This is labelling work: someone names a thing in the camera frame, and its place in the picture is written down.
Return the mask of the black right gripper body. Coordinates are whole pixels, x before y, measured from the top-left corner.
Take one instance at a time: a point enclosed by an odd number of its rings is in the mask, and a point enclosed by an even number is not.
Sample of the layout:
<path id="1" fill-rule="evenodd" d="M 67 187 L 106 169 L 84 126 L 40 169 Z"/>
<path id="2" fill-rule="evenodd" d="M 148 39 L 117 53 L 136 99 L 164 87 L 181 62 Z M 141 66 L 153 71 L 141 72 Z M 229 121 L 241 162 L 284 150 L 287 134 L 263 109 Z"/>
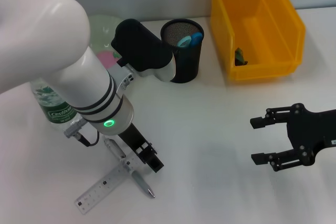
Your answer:
<path id="1" fill-rule="evenodd" d="M 300 163 L 311 166 L 321 150 L 335 147 L 335 110 L 311 112 L 302 103 L 294 104 L 287 134 Z"/>

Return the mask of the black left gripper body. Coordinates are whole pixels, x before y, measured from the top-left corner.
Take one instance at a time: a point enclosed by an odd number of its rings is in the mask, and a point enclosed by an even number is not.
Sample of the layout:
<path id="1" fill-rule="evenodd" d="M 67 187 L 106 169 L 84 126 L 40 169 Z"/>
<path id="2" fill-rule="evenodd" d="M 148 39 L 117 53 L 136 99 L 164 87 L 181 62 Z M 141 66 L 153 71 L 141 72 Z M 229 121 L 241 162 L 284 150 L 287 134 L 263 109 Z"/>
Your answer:
<path id="1" fill-rule="evenodd" d="M 137 154 L 137 156 L 153 155 L 151 144 L 145 139 L 133 123 L 131 123 L 130 126 L 118 136 Z"/>

